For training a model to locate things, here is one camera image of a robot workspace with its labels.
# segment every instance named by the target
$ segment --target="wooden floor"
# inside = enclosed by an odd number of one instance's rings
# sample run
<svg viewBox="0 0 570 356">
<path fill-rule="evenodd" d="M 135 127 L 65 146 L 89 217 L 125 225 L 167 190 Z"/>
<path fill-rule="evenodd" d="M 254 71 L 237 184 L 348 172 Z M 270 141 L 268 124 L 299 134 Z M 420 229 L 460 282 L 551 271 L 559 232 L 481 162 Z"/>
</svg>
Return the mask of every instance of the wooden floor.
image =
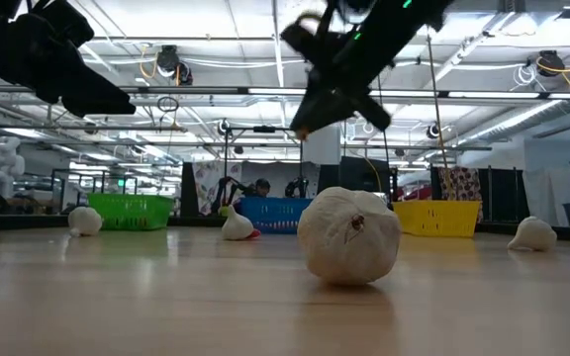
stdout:
<svg viewBox="0 0 570 356">
<path fill-rule="evenodd" d="M 0 355 L 570 355 L 570 243 L 407 237 L 372 287 L 322 286 L 294 236 L 0 232 Z"/>
</svg>

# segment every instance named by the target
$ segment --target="blue basket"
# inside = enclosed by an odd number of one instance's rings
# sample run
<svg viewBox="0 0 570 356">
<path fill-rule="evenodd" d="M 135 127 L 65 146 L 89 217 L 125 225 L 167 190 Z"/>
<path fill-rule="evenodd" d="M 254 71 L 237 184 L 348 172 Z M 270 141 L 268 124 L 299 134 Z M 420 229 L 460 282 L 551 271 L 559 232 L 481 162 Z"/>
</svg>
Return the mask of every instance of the blue basket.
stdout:
<svg viewBox="0 0 570 356">
<path fill-rule="evenodd" d="M 311 199 L 242 198 L 241 214 L 262 233 L 296 233 Z"/>
</svg>

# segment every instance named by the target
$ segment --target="ceiling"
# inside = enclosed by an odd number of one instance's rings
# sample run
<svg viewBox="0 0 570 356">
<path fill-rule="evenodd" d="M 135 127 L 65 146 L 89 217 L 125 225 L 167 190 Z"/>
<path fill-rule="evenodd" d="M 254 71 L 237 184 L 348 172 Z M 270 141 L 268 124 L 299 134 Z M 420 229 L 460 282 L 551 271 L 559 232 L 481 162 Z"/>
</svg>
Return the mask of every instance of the ceiling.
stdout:
<svg viewBox="0 0 570 356">
<path fill-rule="evenodd" d="M 87 64 L 120 86 L 168 86 L 158 73 L 147 78 L 152 70 L 154 53 L 161 45 L 178 45 L 179 53 L 190 66 L 194 87 L 271 87 L 304 88 L 307 64 L 274 35 L 293 22 L 303 11 L 324 10 L 317 0 L 70 0 L 89 21 L 95 31 L 94 40 L 81 48 Z M 382 89 L 431 89 L 427 38 L 432 35 L 432 63 L 438 90 L 489 91 L 568 91 L 564 77 L 545 78 L 523 68 L 528 58 L 536 59 L 538 52 L 554 49 L 570 68 L 570 20 L 559 19 L 561 2 L 527 1 L 530 13 L 497 13 L 488 2 L 457 1 L 448 13 L 443 29 L 429 33 L 421 29 L 396 57 L 393 70 L 380 73 Z M 332 28 L 347 29 L 334 21 Z M 490 36 L 482 36 L 484 31 Z M 233 126 L 269 125 L 287 127 L 298 108 L 300 97 L 224 96 L 208 94 L 174 95 L 181 108 L 165 114 L 156 108 L 160 95 L 133 95 L 142 105 L 133 116 L 90 116 L 76 118 L 55 106 L 49 116 L 58 118 L 59 125 L 81 125 L 95 122 L 106 126 L 129 126 L 131 131 L 103 131 L 88 134 L 81 131 L 43 131 L 43 136 L 84 141 L 115 142 L 132 139 L 140 144 L 174 142 L 194 143 L 193 147 L 162 147 L 179 160 L 212 158 L 221 155 L 220 148 L 205 150 L 197 145 L 221 142 L 217 125 L 226 118 Z M 391 145 L 434 145 L 426 136 L 427 127 L 436 118 L 435 105 L 430 100 L 385 98 L 385 109 L 393 115 L 393 124 L 386 136 Z M 532 107 L 534 102 L 495 100 L 441 101 L 439 114 L 445 128 L 446 140 L 454 141 L 484 125 L 512 107 Z M 32 94 L 0 93 L 1 106 L 14 107 L 15 112 L 0 115 L 0 124 L 23 122 L 33 125 L 48 122 L 48 106 Z M 162 120 L 165 126 L 176 121 L 188 133 L 155 131 L 138 132 Z M 362 119 L 349 120 L 344 140 L 349 144 L 379 144 L 382 134 L 375 132 Z M 245 133 L 237 143 L 248 149 L 238 158 L 296 159 L 295 147 L 263 147 L 260 143 L 292 144 L 291 137 L 282 133 Z M 88 145 L 71 144 L 78 153 L 96 149 Z M 363 154 L 364 149 L 353 149 Z M 104 147 L 119 159 L 134 160 L 130 153 L 111 145 Z M 408 150 L 417 157 L 421 150 Z M 366 149 L 370 157 L 385 158 L 383 149 Z"/>
</svg>

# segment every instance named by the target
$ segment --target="white statue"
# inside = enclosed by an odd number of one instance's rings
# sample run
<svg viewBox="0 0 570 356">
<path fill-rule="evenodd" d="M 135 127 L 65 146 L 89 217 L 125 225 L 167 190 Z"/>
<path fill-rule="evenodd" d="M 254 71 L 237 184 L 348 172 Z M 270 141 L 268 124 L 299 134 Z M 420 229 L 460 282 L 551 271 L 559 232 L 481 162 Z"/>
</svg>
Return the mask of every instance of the white statue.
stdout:
<svg viewBox="0 0 570 356">
<path fill-rule="evenodd" d="M 15 179 L 26 171 L 24 157 L 17 154 L 20 144 L 16 137 L 0 137 L 0 194 L 6 199 L 12 198 Z"/>
</svg>

